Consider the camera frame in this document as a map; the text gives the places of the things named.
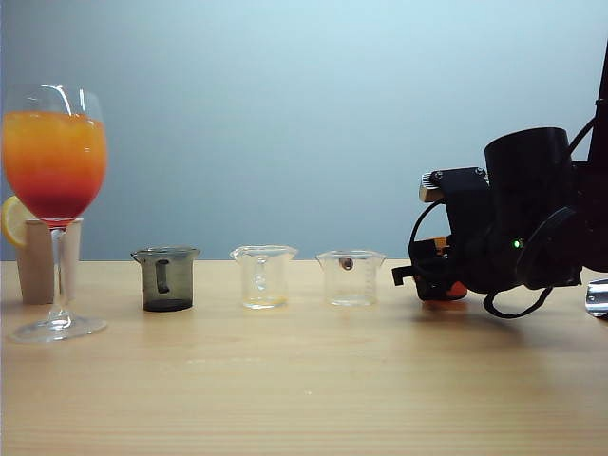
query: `beaker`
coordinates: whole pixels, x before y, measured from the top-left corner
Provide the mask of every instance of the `beaker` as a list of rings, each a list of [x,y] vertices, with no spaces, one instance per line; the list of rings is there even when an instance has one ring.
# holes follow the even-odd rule
[[[332,250],[316,256],[325,273],[325,300],[336,306],[376,302],[376,273],[385,255],[372,250]]]
[[[131,253],[142,265],[145,311],[172,312],[192,307],[192,263],[200,250],[185,245],[152,247]]]
[[[287,245],[244,245],[230,256],[240,265],[242,304],[271,309],[287,302],[287,263],[297,249]]]

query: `dark gray beaker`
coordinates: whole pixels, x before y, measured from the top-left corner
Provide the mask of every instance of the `dark gray beaker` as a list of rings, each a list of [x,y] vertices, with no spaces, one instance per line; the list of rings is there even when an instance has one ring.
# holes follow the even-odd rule
[[[192,262],[199,253],[199,249],[183,245],[131,253],[142,265],[145,311],[172,312],[192,307]]]

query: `beaker handle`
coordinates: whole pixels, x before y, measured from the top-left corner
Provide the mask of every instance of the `beaker handle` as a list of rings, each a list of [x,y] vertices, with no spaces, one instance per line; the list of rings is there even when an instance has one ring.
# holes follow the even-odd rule
[[[159,259],[156,262],[156,288],[159,293],[169,293],[169,286],[167,285],[167,264],[168,259]]]

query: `metal part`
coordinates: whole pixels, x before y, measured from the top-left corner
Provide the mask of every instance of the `metal part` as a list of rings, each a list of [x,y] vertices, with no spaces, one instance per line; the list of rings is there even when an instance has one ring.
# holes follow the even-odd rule
[[[608,278],[591,280],[587,285],[585,307],[592,316],[608,316]]]

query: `glass stem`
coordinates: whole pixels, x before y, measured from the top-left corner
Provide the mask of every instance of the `glass stem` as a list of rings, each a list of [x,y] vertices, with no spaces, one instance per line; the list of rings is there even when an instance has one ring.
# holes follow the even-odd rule
[[[50,237],[53,245],[54,265],[54,285],[55,294],[53,297],[53,305],[48,313],[48,319],[55,322],[56,325],[68,327],[71,324],[72,313],[67,303],[66,291],[66,263],[64,251],[64,239],[66,228],[53,228],[50,230]]]

